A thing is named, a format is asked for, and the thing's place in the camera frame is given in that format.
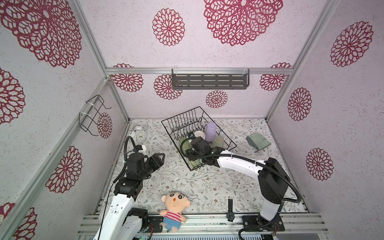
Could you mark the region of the white mug red inside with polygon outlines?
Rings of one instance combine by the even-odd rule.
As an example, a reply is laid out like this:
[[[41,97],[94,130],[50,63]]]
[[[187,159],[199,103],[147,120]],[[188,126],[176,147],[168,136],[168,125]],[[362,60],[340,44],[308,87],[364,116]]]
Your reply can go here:
[[[205,139],[206,135],[203,131],[195,131],[194,132],[195,138],[202,138],[203,140]]]

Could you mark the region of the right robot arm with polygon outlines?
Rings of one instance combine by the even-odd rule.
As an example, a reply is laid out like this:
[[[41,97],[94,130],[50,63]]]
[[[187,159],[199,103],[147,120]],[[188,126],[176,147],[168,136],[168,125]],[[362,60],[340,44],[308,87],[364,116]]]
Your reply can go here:
[[[221,147],[212,147],[203,138],[188,140],[191,148],[183,156],[191,160],[201,159],[209,166],[230,169],[258,181],[264,198],[259,221],[272,222],[281,212],[285,202],[300,202],[301,197],[280,163],[273,158],[266,161],[239,156]]]

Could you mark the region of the lilac plastic cup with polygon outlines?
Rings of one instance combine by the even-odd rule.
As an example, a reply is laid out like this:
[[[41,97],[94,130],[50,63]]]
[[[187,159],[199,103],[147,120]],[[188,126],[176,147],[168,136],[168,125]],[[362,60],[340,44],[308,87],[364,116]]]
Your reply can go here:
[[[216,133],[216,130],[217,130],[217,125],[214,123],[214,122],[209,122],[205,128],[205,141],[210,143],[212,142],[217,133]]]

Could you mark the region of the tall light green cup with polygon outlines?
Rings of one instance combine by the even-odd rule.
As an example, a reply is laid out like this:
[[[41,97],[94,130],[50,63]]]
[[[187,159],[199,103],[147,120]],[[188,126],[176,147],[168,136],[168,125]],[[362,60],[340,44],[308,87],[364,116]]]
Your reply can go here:
[[[189,166],[193,169],[202,164],[202,159],[189,159]]]

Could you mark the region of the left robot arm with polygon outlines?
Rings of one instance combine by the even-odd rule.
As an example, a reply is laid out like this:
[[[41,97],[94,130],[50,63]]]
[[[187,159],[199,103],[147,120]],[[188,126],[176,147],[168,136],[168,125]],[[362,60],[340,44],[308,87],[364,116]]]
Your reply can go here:
[[[143,181],[164,165],[166,155],[151,157],[142,153],[125,156],[123,175],[115,185],[111,204],[106,206],[95,240],[132,240],[149,225],[146,209],[135,208],[135,201],[143,188]]]

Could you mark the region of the bright green short cup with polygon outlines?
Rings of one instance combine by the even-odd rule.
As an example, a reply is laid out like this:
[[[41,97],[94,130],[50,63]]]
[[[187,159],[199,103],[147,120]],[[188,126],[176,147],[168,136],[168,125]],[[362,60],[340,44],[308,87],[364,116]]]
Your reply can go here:
[[[182,137],[179,140],[179,148],[183,153],[187,153],[187,150],[191,149],[191,143],[189,140],[187,140],[187,137]]]

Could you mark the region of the frosted pale green cup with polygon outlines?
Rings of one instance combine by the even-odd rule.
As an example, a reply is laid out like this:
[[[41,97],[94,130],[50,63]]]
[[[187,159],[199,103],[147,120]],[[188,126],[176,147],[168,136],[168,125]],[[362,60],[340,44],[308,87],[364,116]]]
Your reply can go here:
[[[222,136],[216,136],[215,139],[212,141],[212,148],[219,147],[224,148],[224,138]]]

